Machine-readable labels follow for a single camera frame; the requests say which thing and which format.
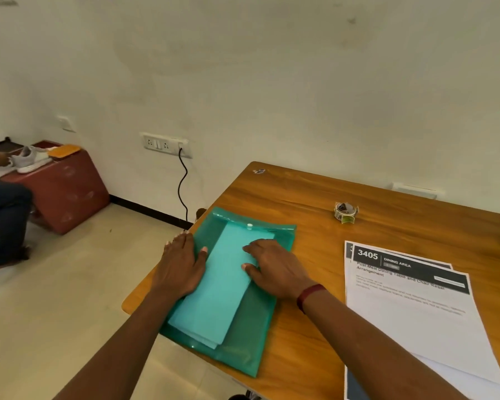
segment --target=number 3405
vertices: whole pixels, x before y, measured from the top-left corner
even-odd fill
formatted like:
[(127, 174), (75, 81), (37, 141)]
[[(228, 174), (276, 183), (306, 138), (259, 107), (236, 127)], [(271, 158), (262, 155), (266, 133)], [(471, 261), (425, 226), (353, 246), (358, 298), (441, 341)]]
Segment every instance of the number 3405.
[(359, 255), (364, 255), (369, 258), (374, 258), (375, 260), (378, 259), (378, 254), (377, 253), (371, 253), (370, 251), (363, 251), (362, 249), (358, 250)]

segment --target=light blue paper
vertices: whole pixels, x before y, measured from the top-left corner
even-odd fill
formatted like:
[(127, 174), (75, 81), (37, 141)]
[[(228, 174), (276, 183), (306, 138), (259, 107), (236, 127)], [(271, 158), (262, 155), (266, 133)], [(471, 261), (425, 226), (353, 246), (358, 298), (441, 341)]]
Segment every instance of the light blue paper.
[(176, 309), (168, 323), (210, 348), (222, 344), (230, 324), (248, 288), (250, 278), (241, 264), (256, 264), (243, 247), (274, 233), (227, 223), (206, 261), (200, 285)]

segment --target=tiled floor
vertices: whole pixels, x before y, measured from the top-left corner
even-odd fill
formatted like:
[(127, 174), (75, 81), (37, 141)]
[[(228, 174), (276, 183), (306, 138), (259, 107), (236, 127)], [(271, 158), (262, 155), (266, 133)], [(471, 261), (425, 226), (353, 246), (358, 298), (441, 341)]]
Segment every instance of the tiled floor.
[[(111, 205), (0, 270), (0, 400), (52, 398), (126, 320), (126, 295), (180, 229)], [(158, 336), (134, 399), (226, 400), (245, 388)]]

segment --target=transparent folder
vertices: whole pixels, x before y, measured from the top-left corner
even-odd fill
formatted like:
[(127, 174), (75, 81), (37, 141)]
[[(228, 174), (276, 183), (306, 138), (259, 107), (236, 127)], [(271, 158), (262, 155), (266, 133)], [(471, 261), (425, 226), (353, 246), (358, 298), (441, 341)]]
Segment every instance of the transparent folder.
[[(274, 239), (289, 251), (293, 246), (296, 225), (267, 223), (215, 207), (194, 233), (194, 255), (197, 255), (198, 250), (204, 246), (211, 253), (228, 222), (250, 224), (251, 226), (248, 227), (252, 229), (271, 232), (274, 234)], [(170, 319), (181, 302), (182, 300), (176, 303), (167, 320)], [(161, 327), (160, 334), (175, 343), (192, 348), (247, 375), (256, 377), (275, 305), (275, 297), (251, 282), (242, 297), (224, 342), (215, 349), (187, 336), (167, 322)]]

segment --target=jeans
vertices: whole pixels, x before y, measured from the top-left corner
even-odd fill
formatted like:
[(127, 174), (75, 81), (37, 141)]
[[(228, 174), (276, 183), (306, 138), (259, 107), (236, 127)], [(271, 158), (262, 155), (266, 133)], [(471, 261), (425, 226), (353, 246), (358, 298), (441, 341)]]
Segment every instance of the jeans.
[(0, 181), (0, 265), (19, 259), (32, 198), (25, 186)]

